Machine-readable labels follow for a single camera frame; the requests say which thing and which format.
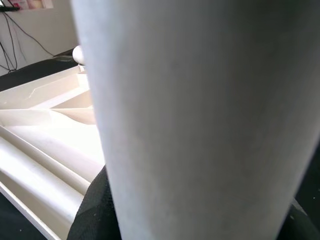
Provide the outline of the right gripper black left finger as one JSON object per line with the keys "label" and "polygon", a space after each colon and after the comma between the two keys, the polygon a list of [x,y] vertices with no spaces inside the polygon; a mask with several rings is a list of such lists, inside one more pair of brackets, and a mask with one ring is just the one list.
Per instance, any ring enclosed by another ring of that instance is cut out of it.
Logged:
{"label": "right gripper black left finger", "polygon": [[121,233],[104,166],[89,185],[70,227],[68,240],[120,240]]}

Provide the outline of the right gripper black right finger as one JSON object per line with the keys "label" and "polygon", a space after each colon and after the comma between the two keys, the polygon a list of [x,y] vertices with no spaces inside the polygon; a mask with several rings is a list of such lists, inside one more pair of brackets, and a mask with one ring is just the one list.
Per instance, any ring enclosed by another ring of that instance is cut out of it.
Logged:
{"label": "right gripper black right finger", "polygon": [[294,198],[281,228],[281,239],[320,239],[320,202],[316,198]]}

